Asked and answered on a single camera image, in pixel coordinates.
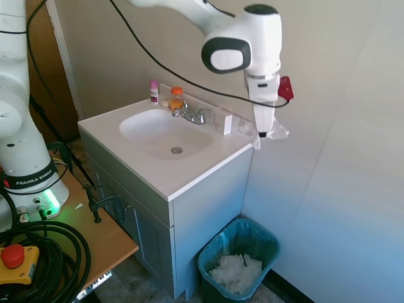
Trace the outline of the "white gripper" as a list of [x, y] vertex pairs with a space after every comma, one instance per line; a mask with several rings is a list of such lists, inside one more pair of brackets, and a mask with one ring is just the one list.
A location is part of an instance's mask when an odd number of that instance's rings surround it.
[[280, 75], [253, 77], [244, 73], [249, 99], [253, 101], [254, 119], [260, 138], [267, 138], [273, 129], [275, 102], [278, 101]]

